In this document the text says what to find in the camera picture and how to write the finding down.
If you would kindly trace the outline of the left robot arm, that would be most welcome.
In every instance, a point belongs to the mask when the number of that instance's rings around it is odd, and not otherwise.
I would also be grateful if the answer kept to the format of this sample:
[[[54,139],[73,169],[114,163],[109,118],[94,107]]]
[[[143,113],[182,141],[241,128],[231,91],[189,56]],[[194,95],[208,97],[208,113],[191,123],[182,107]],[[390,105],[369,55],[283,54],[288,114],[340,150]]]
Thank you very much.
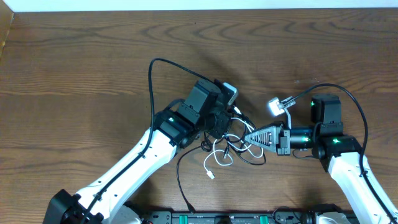
[[[227,108],[237,95],[229,83],[198,80],[186,99],[173,100],[155,114],[139,142],[109,171],[74,195],[66,190],[54,195],[44,223],[140,223],[124,203],[201,132],[221,138],[230,119]]]

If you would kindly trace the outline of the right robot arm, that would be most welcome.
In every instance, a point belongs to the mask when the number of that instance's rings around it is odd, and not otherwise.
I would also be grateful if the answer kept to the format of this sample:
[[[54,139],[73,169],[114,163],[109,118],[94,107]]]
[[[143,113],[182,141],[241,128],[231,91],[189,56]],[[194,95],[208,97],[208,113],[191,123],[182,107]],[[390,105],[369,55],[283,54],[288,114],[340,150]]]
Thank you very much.
[[[375,178],[363,147],[343,133],[339,97],[312,96],[311,119],[313,125],[294,128],[288,116],[286,122],[275,121],[247,134],[245,140],[279,156],[311,149],[311,157],[339,185],[360,223],[396,223],[397,209]]]

